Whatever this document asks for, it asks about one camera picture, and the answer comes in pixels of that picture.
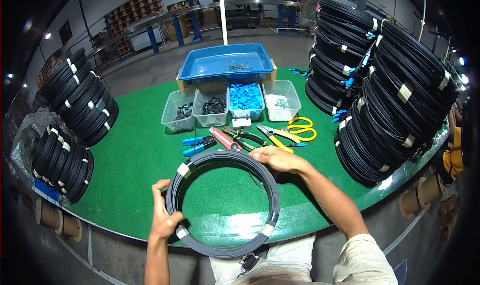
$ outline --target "pliers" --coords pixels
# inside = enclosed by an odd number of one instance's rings
[[[248,152],[251,152],[253,149],[255,149],[255,146],[244,142],[242,138],[251,140],[251,141],[257,143],[258,145],[267,145],[267,142],[263,138],[259,137],[258,135],[252,134],[252,133],[244,133],[244,132],[241,132],[241,131],[235,131],[235,130],[231,129],[230,127],[227,127],[227,126],[222,127],[222,132],[230,135],[233,138],[234,142],[236,142],[242,149],[245,149]]]
[[[181,143],[183,145],[191,146],[190,149],[183,151],[184,157],[190,157],[191,155],[195,155],[216,145],[217,140],[213,136],[192,137],[182,140]]]
[[[272,141],[272,143],[274,143],[276,146],[278,146],[282,150],[285,150],[289,153],[293,153],[293,150],[290,149],[289,147],[285,146],[285,144],[281,143],[277,138],[275,138],[275,136],[273,136],[274,134],[277,134],[279,136],[288,138],[296,144],[300,143],[300,139],[298,138],[298,136],[290,134],[290,133],[285,132],[283,130],[277,130],[275,128],[270,128],[270,127],[263,126],[263,125],[260,125],[260,124],[257,124],[257,128],[263,134],[265,134],[265,136],[268,137],[268,139],[270,139]]]

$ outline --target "green work table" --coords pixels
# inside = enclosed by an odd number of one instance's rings
[[[387,197],[414,176],[438,151],[448,136],[446,126],[434,138],[432,149],[415,162],[408,161],[387,180],[374,188],[364,187],[345,172],[340,164],[333,137],[338,127],[332,117],[317,109],[304,91],[305,77],[279,68],[277,79],[291,80],[302,108],[299,116],[313,121],[318,135],[306,147],[294,148],[318,171],[333,181],[364,210]],[[173,133],[160,124],[163,107],[175,81],[149,87],[117,98],[118,119],[110,133],[91,147],[94,156],[92,180],[85,195],[76,204],[64,206],[76,216],[113,232],[147,240],[153,214],[151,185],[170,179],[186,160],[182,139],[194,132]],[[261,124],[280,129],[287,122],[270,122],[267,110]],[[231,114],[227,125],[231,126]],[[259,130],[252,132],[262,135]],[[197,136],[208,136],[208,128],[197,122]],[[288,139],[277,136],[283,143]],[[214,149],[224,148],[217,144]],[[285,174],[278,179],[281,211],[268,241],[285,240],[325,228],[331,223],[301,179]],[[201,175],[185,193],[183,215],[190,233],[212,246],[236,246],[254,238],[264,225],[268,212],[267,196],[251,180],[248,172],[237,168],[218,168]],[[184,245],[171,238],[171,243]]]

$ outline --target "stack of cable coils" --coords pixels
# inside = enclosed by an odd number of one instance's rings
[[[348,109],[358,97],[367,63],[353,73],[375,41],[378,21],[371,15],[331,0],[321,0],[316,42],[309,53],[311,71],[305,81],[309,99],[333,115]],[[350,86],[342,81],[352,77]]]
[[[177,237],[192,250],[214,258],[228,259],[240,257],[260,247],[272,234],[280,212],[280,196],[277,182],[272,174],[260,162],[247,154],[234,150],[207,151],[194,156],[180,165],[172,178],[166,193],[166,209],[170,215],[181,211],[182,192],[203,172],[218,167],[235,167],[250,172],[263,183],[269,204],[269,214],[265,225],[257,236],[249,242],[237,247],[211,247],[196,240],[183,223],[176,229]]]
[[[57,123],[46,128],[32,161],[35,178],[65,195],[70,203],[76,203],[87,190],[93,167],[90,149],[72,141]]]
[[[379,28],[369,75],[334,138],[345,170],[370,187],[431,148],[458,96],[450,74],[422,43],[388,20]]]
[[[50,74],[41,93],[83,144],[92,146],[110,131],[119,110],[84,53],[81,48]]]

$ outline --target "yellow scissors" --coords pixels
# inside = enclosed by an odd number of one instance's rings
[[[297,121],[297,120],[304,120],[304,121],[308,122],[308,125],[292,125],[292,123]],[[282,128],[280,130],[288,132],[290,134],[296,134],[295,137],[298,138],[299,140],[303,141],[303,142],[310,142],[317,137],[317,132],[315,131],[314,128],[312,128],[313,125],[314,125],[314,123],[312,123],[311,120],[309,120],[309,119],[307,119],[303,116],[299,116],[299,117],[293,118],[291,121],[289,121],[287,123],[287,126],[285,128]],[[297,135],[299,133],[309,132],[309,131],[313,133],[313,135],[309,138],[303,138],[303,137],[300,137],[300,136]]]

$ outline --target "hand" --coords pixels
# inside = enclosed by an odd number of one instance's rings
[[[299,169],[309,165],[302,157],[284,151],[274,145],[256,148],[249,155],[263,164],[268,164],[279,172],[297,174]]]
[[[181,212],[175,212],[171,216],[165,208],[165,199],[162,197],[161,190],[170,185],[170,180],[159,180],[152,185],[153,192],[153,220],[152,229],[148,240],[165,240],[175,231],[175,227],[183,220]]]

